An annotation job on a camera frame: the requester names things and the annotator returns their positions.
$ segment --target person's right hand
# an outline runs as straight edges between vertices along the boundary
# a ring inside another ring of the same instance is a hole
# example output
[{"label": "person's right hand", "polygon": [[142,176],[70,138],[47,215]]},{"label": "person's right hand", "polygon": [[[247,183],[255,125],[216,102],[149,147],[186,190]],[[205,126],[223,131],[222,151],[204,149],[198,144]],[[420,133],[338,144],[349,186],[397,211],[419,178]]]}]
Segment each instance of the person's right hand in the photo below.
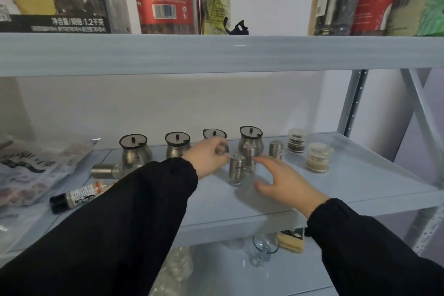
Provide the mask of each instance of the person's right hand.
[{"label": "person's right hand", "polygon": [[258,192],[297,209],[307,219],[320,204],[329,199],[283,161],[269,156],[260,156],[254,160],[263,164],[274,180],[272,185],[255,182]]}]

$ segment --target black bottle cap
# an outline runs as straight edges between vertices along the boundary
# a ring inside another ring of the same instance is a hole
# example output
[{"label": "black bottle cap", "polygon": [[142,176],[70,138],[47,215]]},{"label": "black bottle cap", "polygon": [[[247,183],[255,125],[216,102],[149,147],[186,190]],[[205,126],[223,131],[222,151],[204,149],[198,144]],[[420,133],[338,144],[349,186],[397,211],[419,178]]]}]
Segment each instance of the black bottle cap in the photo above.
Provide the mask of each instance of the black bottle cap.
[{"label": "black bottle cap", "polygon": [[66,193],[49,198],[49,207],[51,207],[54,214],[60,214],[69,210],[70,208],[66,201]]}]

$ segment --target hand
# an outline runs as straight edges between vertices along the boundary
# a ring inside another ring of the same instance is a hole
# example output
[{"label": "hand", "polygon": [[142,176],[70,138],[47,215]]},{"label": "hand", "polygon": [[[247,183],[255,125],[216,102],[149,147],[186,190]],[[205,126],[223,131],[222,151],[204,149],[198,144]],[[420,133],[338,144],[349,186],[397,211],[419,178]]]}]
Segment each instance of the hand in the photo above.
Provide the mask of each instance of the hand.
[{"label": "hand", "polygon": [[302,175],[283,161],[269,156],[254,158],[273,175],[273,185],[255,182],[258,192],[300,211],[308,219],[329,197],[315,189]]},{"label": "hand", "polygon": [[228,153],[224,153],[221,156],[216,154],[216,151],[224,152],[224,147],[227,144],[228,141],[223,137],[204,139],[189,149],[182,158],[192,164],[200,180],[228,163],[230,160]]}]

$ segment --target jar lid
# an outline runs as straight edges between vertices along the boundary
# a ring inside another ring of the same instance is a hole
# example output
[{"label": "jar lid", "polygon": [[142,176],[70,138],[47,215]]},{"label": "jar lid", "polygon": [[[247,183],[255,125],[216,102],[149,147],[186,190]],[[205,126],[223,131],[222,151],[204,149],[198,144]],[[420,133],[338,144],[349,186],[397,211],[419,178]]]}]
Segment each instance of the jar lid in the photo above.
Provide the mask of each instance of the jar lid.
[{"label": "jar lid", "polygon": [[304,130],[304,129],[298,129],[298,128],[295,128],[295,129],[290,129],[290,130],[288,131],[288,135],[289,135],[290,138],[292,138],[292,139],[301,139],[301,140],[304,140],[304,139],[307,138],[307,136],[308,136],[308,132],[307,132],[306,130]]},{"label": "jar lid", "polygon": [[185,146],[190,143],[191,137],[187,133],[174,131],[165,135],[165,141],[169,146]]},{"label": "jar lid", "polygon": [[242,126],[241,127],[241,136],[248,139],[259,139],[264,134],[262,130],[256,128],[255,126]]},{"label": "jar lid", "polygon": [[316,157],[328,158],[333,154],[333,152],[333,148],[324,143],[308,144],[308,153]]},{"label": "jar lid", "polygon": [[139,133],[126,135],[120,138],[119,144],[124,150],[135,150],[147,145],[147,137]]},{"label": "jar lid", "polygon": [[205,139],[216,136],[226,138],[226,133],[219,129],[204,129],[203,136]]}]

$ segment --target white wall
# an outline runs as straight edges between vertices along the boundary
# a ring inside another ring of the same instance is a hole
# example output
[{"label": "white wall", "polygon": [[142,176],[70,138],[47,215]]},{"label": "white wall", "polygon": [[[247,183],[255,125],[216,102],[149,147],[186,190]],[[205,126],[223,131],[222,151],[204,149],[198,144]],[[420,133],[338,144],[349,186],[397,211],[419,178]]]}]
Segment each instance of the white wall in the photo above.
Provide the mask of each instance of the white wall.
[{"label": "white wall", "polygon": [[[311,0],[231,2],[232,23],[244,19],[251,35],[306,34]],[[108,148],[128,133],[158,145],[167,132],[197,141],[209,127],[232,139],[241,125],[268,136],[296,126],[336,130],[349,78],[350,71],[43,77],[18,85],[37,139],[103,137]],[[352,139],[392,158],[409,120],[403,91],[398,72],[371,71]]]}]

